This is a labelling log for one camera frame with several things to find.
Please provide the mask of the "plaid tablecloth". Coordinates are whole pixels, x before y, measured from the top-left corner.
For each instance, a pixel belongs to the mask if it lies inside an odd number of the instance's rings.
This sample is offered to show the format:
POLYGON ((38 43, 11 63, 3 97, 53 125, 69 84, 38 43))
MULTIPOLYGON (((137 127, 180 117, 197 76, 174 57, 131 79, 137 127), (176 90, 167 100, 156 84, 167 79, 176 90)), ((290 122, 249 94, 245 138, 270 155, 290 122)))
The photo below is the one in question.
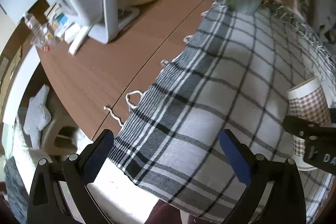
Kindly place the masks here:
POLYGON ((221 223, 245 186, 220 147, 230 129, 253 153, 284 161, 287 92, 318 77, 335 105, 335 61, 310 26, 277 3, 253 14, 215 0, 181 54, 163 65, 123 124, 109 159, 161 200, 221 223))

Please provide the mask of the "grey star cushion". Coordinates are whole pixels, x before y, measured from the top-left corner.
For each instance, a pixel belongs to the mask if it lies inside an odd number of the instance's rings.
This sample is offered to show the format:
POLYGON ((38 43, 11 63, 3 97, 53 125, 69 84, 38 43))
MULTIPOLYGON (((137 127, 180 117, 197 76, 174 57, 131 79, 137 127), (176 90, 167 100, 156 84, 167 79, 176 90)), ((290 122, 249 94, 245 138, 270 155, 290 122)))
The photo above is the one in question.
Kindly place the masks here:
POLYGON ((46 107, 49 91, 50 88, 44 84, 29 100, 23 131, 29 135, 33 149, 40 148, 42 131, 51 121, 51 114, 46 107))

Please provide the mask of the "stack of books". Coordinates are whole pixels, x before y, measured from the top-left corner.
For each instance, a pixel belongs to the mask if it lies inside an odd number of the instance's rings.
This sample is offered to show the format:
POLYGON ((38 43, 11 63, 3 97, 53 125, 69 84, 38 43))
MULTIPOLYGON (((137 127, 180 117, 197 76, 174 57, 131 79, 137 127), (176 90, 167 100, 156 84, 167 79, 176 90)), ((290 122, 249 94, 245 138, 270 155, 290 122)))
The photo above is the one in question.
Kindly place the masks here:
POLYGON ((80 25, 69 19, 56 2, 45 11, 45 17, 54 36, 65 41, 70 46, 68 52, 75 55, 92 27, 80 25))

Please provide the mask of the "grey curtain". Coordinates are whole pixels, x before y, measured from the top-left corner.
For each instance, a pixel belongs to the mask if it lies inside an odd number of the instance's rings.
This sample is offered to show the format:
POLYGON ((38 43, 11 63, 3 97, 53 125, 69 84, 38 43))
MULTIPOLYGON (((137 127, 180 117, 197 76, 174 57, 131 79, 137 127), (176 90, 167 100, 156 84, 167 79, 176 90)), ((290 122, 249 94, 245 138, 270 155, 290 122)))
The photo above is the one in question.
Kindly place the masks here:
POLYGON ((330 43, 335 26, 335 0, 309 0, 307 21, 323 43, 330 43))

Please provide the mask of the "crumpled plastic bottle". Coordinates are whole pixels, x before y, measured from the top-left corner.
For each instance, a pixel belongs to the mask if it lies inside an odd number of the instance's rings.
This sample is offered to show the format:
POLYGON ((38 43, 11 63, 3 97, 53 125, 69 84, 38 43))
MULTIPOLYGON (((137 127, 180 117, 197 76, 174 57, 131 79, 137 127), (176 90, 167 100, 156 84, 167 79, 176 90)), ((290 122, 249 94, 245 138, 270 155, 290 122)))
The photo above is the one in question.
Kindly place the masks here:
POLYGON ((33 35, 30 44, 43 51, 51 50, 51 47, 56 43, 56 39, 50 32, 48 24, 45 23, 42 25, 32 13, 28 12, 23 14, 23 18, 27 28, 29 28, 33 35))

